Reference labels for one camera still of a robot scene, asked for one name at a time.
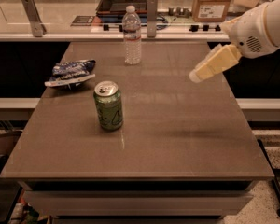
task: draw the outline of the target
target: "can lid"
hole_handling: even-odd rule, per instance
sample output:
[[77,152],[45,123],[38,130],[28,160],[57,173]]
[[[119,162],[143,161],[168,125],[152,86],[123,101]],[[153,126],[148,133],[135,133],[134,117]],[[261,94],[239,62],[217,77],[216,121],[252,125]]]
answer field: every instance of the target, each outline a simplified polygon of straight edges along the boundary
[[118,89],[119,86],[117,83],[113,81],[102,81],[95,86],[94,91],[99,96],[107,97],[115,94]]

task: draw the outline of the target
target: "floor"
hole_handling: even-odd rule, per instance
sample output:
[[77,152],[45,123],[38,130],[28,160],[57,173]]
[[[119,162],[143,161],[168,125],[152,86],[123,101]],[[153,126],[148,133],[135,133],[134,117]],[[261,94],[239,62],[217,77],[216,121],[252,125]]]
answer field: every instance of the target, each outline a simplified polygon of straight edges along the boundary
[[[273,167],[280,168],[280,130],[254,130],[261,139]],[[224,224],[280,224],[276,210],[279,202],[270,182],[260,181],[251,191],[254,199],[236,216],[224,218]]]

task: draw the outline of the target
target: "gray tabletop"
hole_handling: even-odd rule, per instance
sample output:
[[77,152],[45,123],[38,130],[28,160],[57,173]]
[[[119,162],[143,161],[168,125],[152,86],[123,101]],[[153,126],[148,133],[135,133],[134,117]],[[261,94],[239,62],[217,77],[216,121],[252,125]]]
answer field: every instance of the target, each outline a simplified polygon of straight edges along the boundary
[[[205,43],[144,42],[124,64],[119,42],[72,43],[65,61],[95,59],[95,80],[77,91],[47,88],[1,177],[259,180],[273,177],[222,75],[200,84],[189,71]],[[93,88],[119,84],[123,126],[104,131]]]

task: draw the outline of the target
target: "black panel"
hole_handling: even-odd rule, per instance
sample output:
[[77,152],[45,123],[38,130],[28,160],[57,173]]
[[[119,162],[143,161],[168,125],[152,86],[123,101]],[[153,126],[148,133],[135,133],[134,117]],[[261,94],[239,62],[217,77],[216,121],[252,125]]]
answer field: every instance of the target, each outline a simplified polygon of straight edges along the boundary
[[[210,49],[218,43],[208,43]],[[255,59],[242,58],[224,72],[236,98],[280,98],[280,50]]]
[[220,219],[222,216],[58,216],[60,220],[72,220],[72,223],[77,222],[77,220],[88,220],[90,224],[105,224],[106,222],[113,224],[131,224],[131,223],[170,223],[174,224],[185,224],[185,223],[197,223],[198,219],[201,220],[212,220],[211,223],[214,222],[215,219]]
[[69,42],[0,42],[0,98],[40,97]]
[[166,191],[245,190],[251,181],[28,181],[33,190]]
[[7,224],[12,210],[21,195],[20,185],[11,180],[0,179],[0,224]]

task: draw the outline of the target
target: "table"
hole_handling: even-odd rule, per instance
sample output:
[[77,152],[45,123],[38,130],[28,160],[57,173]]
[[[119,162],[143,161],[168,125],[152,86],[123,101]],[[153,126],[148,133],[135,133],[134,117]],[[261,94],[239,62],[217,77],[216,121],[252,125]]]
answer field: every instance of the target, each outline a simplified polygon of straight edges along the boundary
[[[216,216],[238,213],[259,180],[273,178],[224,76],[189,71],[206,43],[143,42],[124,64],[120,42],[74,42],[63,61],[95,59],[96,79],[47,88],[1,177],[17,179],[41,212],[70,216]],[[123,126],[104,131],[95,84],[122,92]]]

